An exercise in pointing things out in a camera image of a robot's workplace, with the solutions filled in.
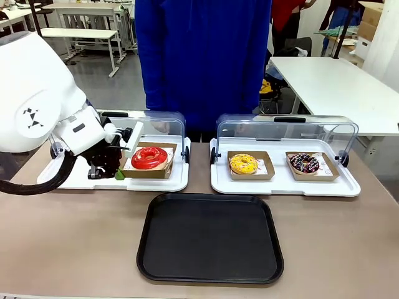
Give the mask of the person's right hand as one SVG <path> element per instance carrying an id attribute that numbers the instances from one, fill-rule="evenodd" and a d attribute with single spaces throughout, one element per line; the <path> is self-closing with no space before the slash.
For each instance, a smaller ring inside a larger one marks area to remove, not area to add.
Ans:
<path id="1" fill-rule="evenodd" d="M 151 124 L 160 133 L 167 135 L 170 133 L 170 122 L 168 121 L 153 121 Z"/>

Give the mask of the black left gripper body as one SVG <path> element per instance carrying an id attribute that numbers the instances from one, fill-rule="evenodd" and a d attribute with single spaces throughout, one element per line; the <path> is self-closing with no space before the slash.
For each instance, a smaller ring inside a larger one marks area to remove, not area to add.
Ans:
<path id="1" fill-rule="evenodd" d="M 105 140 L 99 141 L 91 148 L 85 150 L 82 154 L 91 166 L 97 166 L 105 171 L 104 175 L 115 175 L 120 167 L 120 159 L 122 158 L 119 140 L 115 139 L 111 143 Z"/>

